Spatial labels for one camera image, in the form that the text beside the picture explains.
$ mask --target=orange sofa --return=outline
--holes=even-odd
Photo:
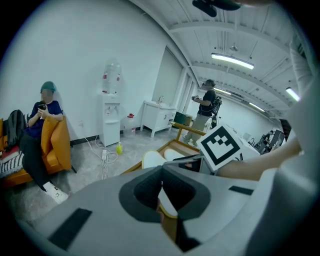
[[[46,133],[49,133],[49,131],[43,125],[41,137],[42,159],[48,174],[70,170],[71,168],[76,173],[71,165],[70,137],[66,117],[64,116],[62,121],[57,122],[51,136]],[[6,144],[7,139],[7,136],[3,137],[4,144]],[[0,179],[0,187],[6,189],[32,180],[31,176],[22,169]]]

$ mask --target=navy blue t-shirt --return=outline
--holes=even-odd
[[[37,102],[36,104],[34,104],[30,118],[33,118],[37,114],[38,106],[40,104],[41,104],[40,102]],[[46,106],[48,108],[49,114],[53,114],[53,115],[62,114],[62,110],[59,106],[58,101],[54,100],[50,104],[47,104]],[[24,132],[27,133],[32,138],[35,138],[35,139],[41,138],[42,126],[44,126],[44,122],[45,122],[44,119],[39,118],[33,126],[26,128]]]

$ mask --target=hand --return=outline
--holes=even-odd
[[[43,119],[46,119],[46,117],[49,117],[49,111],[48,111],[48,107],[45,108],[45,110],[42,110],[40,108],[38,108],[38,113],[37,113],[40,117],[42,117]]]

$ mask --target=ceiling light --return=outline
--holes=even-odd
[[[300,97],[298,96],[298,94],[296,94],[296,92],[295,92],[294,90],[291,89],[291,87],[288,87],[288,88],[286,89],[286,92],[287,92],[288,94],[290,94],[291,97],[294,98],[297,102],[300,101]]]
[[[251,102],[249,102],[249,104],[250,104],[251,106],[254,106],[255,108],[257,108],[258,110],[260,110],[260,111],[262,111],[262,112],[265,112],[262,108],[256,106],[255,104],[253,104],[253,103],[251,103]]]
[[[222,60],[222,61],[226,61],[226,62],[232,62],[234,64],[238,64],[241,65],[243,67],[246,67],[248,69],[253,70],[254,69],[254,65],[249,63],[249,62],[245,62],[241,59],[235,58],[235,57],[230,57],[230,56],[226,56],[226,55],[222,55],[222,54],[217,54],[217,53],[212,53],[211,57],[213,59],[217,59],[217,60]]]
[[[220,90],[220,89],[217,89],[217,88],[213,88],[214,90],[216,90],[217,92],[220,92],[220,93],[224,93],[224,94],[228,94],[228,95],[231,95],[230,92],[227,92],[225,90]]]

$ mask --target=power strip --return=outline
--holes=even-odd
[[[107,160],[107,151],[105,149],[102,151],[102,160],[103,161]]]

